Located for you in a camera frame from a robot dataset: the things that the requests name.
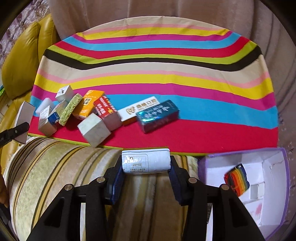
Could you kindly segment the green round sponge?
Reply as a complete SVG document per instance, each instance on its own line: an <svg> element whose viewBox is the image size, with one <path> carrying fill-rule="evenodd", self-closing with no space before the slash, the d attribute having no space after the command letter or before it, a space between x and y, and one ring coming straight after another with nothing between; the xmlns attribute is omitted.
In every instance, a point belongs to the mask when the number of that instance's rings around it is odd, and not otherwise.
<svg viewBox="0 0 296 241"><path fill-rule="evenodd" d="M71 116L72 112L76 108L76 106L81 102L83 96L79 93L75 94L70 102L65 107L62 116L60 117L59 124L61 126L65 126L67 121L69 120L69 117Z"/></svg>

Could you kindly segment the yellow leather sofa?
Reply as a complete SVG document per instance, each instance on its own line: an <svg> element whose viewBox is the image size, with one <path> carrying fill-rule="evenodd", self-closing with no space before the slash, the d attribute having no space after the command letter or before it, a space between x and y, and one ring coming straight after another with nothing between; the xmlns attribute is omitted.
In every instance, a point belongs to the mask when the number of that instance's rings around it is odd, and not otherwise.
<svg viewBox="0 0 296 241"><path fill-rule="evenodd" d="M44 51L59 40L51 14L29 25L17 39L2 68L4 90L12 104L1 120L1 132L14 128L21 104L30 103Z"/></svg>

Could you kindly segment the white box at edge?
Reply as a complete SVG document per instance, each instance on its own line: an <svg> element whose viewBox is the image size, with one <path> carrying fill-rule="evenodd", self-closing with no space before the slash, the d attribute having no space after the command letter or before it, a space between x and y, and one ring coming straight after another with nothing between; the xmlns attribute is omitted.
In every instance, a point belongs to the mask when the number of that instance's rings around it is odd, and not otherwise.
<svg viewBox="0 0 296 241"><path fill-rule="evenodd" d="M32 104L30 104L29 102L24 101L21 104L20 109L18 110L18 114L16 115L14 128L16 126L21 125L22 123L25 123L25 122L30 124L33 114L34 114L34 111L35 111L35 107ZM16 137L15 141L17 141L21 144L25 144L27 141L27 136L28 136L28 131L26 131L25 133L23 133L19 137Z"/></svg>

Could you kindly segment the white long logo box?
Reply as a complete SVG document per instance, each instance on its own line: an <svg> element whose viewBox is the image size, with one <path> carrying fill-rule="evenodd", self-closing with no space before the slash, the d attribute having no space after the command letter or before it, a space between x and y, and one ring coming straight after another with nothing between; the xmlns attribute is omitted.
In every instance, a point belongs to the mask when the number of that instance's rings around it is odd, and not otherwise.
<svg viewBox="0 0 296 241"><path fill-rule="evenodd" d="M138 101L134 104L131 104L127 107L124 107L120 110L118 110L118 114L121 118L121 121L124 123L126 121L129 121L133 118L136 118L136 114L139 111L145 110L147 108L150 108L152 106L158 105L160 102L157 100L155 96L151 96L149 98L146 98L144 100Z"/></svg>

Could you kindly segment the white saxophone cube box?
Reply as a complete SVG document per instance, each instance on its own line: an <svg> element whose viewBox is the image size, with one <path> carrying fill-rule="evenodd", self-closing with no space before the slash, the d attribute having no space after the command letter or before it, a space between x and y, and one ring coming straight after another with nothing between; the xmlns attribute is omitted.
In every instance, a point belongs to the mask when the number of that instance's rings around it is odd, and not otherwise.
<svg viewBox="0 0 296 241"><path fill-rule="evenodd" d="M74 96L73 89L71 88L70 85L66 85L64 87L61 87L58 90L55 98L59 102L62 102L64 100L67 102L70 102L70 100L73 98L73 96Z"/></svg>

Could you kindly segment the red medicine box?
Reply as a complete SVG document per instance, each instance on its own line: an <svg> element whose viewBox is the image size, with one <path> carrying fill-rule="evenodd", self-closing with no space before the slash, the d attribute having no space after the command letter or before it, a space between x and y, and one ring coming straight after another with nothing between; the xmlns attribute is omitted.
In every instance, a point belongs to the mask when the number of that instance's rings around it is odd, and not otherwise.
<svg viewBox="0 0 296 241"><path fill-rule="evenodd" d="M97 100L95 100L93 102L93 105L97 115L101 119L104 119L116 112L115 107L111 104L110 100L107 98L106 95L102 95Z"/></svg>

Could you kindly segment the orange medicine box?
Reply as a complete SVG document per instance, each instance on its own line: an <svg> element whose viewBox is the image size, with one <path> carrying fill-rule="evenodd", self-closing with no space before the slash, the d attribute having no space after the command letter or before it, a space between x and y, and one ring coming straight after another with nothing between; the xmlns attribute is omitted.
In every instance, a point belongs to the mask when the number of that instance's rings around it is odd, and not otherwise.
<svg viewBox="0 0 296 241"><path fill-rule="evenodd" d="M81 102L75 107L73 115L79 120L87 118L94 112L94 102L104 95L101 90L88 90L81 99Z"/></svg>

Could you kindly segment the purple white storage box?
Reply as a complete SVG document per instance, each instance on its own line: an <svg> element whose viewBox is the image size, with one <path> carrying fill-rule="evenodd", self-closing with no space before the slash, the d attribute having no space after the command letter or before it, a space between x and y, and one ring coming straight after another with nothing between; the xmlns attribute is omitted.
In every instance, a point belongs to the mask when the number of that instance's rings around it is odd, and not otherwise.
<svg viewBox="0 0 296 241"><path fill-rule="evenodd" d="M285 220L290 195L290 170L283 148L263 148L210 154L198 163L199 179L218 187L224 175L241 164L250 187L239 198L266 240Z"/></svg>

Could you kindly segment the rainbow striped small item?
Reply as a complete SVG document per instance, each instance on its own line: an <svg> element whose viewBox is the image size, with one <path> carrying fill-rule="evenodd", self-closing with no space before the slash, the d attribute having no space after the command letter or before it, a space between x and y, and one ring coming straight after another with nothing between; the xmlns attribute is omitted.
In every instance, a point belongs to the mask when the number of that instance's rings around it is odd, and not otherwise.
<svg viewBox="0 0 296 241"><path fill-rule="evenodd" d="M250 187L250 183L247 180L247 173L242 164L238 164L225 173L224 181L238 197L244 194Z"/></svg>

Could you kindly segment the white blue cream box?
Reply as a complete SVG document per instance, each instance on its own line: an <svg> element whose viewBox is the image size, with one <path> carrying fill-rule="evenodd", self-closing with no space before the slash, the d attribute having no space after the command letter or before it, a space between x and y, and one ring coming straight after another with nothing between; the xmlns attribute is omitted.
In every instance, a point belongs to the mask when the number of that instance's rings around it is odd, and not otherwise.
<svg viewBox="0 0 296 241"><path fill-rule="evenodd" d="M48 121L50 124L55 125L59 122L68 102L67 100L63 100L62 102L58 103L51 113L48 116Z"/></svg>

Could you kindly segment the striped colourful cloth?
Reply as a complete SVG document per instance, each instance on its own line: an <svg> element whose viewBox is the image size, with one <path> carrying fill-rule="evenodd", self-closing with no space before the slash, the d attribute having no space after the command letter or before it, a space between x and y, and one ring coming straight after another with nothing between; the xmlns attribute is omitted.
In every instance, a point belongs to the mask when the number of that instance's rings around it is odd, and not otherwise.
<svg viewBox="0 0 296 241"><path fill-rule="evenodd" d="M260 47L231 30L170 16L112 21L45 50L30 102L101 90L116 109L171 100L179 118L150 133L137 123L103 142L111 148L168 147L210 154L278 143L278 110Z"/></svg>

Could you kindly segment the white text medicine box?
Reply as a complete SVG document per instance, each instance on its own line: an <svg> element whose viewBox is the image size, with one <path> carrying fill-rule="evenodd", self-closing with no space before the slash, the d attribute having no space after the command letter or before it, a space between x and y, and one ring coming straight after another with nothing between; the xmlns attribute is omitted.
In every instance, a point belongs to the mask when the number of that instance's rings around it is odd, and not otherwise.
<svg viewBox="0 0 296 241"><path fill-rule="evenodd" d="M43 133L46 137L53 135L57 131L57 127L52 125L49 120L49 114L51 113L52 108L47 106L40 112L38 130Z"/></svg>

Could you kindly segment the white foam block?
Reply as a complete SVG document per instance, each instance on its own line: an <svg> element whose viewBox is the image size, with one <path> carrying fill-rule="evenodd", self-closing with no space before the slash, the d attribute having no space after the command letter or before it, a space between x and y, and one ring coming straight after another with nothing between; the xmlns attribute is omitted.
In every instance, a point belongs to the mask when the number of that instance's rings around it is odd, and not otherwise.
<svg viewBox="0 0 296 241"><path fill-rule="evenodd" d="M49 99L48 97L46 97L41 104L39 105L39 107L36 109L35 113L36 115L40 115L41 111L43 111L45 108L50 107L51 109L53 109L55 107L55 104L53 103L53 101L51 101L51 99Z"/></svg>

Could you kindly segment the white packet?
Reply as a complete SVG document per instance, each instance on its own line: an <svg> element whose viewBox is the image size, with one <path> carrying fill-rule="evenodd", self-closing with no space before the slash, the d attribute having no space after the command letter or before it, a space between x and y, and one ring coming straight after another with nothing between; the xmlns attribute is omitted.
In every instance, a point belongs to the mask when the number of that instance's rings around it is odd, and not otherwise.
<svg viewBox="0 0 296 241"><path fill-rule="evenodd" d="M170 170L168 148L124 150L121 153L122 168L126 174L153 174Z"/></svg>

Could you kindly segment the teal shiny box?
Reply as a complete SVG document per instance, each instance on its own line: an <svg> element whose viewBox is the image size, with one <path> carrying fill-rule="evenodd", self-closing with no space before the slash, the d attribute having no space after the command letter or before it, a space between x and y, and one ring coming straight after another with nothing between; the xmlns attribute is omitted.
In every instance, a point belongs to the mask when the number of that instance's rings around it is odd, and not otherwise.
<svg viewBox="0 0 296 241"><path fill-rule="evenodd" d="M140 129L149 133L179 118L179 109L171 101L167 100L150 108L139 111L136 114Z"/></svg>

